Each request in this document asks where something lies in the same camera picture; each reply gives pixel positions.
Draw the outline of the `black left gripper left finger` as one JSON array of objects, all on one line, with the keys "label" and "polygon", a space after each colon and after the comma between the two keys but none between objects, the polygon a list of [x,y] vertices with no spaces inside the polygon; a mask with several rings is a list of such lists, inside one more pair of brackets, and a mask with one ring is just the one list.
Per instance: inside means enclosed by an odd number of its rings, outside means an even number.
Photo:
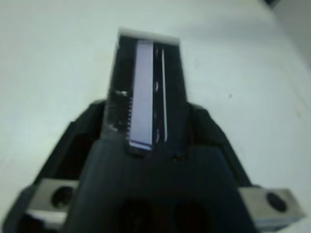
[{"label": "black left gripper left finger", "polygon": [[104,100],[95,101],[68,125],[33,184],[45,178],[79,179],[90,149],[100,137],[104,108]]}]

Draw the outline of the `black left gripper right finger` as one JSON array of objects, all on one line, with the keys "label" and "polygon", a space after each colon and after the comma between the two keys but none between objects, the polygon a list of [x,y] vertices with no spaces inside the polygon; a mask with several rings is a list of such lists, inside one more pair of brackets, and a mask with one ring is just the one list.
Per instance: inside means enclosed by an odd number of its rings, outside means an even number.
[{"label": "black left gripper right finger", "polygon": [[251,185],[251,181],[226,134],[212,119],[208,110],[192,103],[188,103],[187,143],[189,146],[218,148],[229,167],[236,185],[241,187]]}]

